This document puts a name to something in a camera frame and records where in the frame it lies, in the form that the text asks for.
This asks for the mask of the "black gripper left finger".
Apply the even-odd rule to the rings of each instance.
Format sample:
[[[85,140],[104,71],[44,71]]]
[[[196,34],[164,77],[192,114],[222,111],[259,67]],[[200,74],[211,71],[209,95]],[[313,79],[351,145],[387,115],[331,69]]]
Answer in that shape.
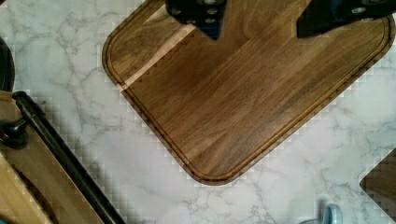
[[[165,0],[166,11],[182,24],[192,24],[213,40],[219,38],[227,0]]]

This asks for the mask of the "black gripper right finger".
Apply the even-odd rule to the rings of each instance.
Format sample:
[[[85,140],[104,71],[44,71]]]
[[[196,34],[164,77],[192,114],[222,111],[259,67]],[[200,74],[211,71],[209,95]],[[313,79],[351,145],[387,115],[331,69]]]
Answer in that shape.
[[[381,19],[395,9],[395,0],[311,0],[297,20],[297,37],[314,37],[356,21]]]

